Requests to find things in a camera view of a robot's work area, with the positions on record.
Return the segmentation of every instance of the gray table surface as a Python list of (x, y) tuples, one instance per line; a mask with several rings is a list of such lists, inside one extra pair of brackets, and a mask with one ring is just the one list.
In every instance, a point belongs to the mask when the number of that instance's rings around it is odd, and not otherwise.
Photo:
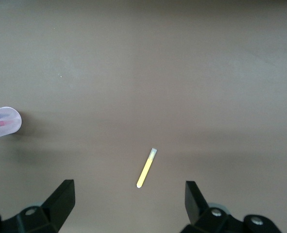
[(194, 180), (287, 233), (287, 1), (0, 1), (2, 106), (4, 219), (74, 179), (62, 233), (177, 233)]

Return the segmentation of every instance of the translucent cup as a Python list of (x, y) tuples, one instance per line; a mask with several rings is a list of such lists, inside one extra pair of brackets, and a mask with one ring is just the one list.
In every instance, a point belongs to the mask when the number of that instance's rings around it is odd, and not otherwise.
[(0, 137), (15, 133), (21, 127), (21, 116), (14, 108), (0, 108)]

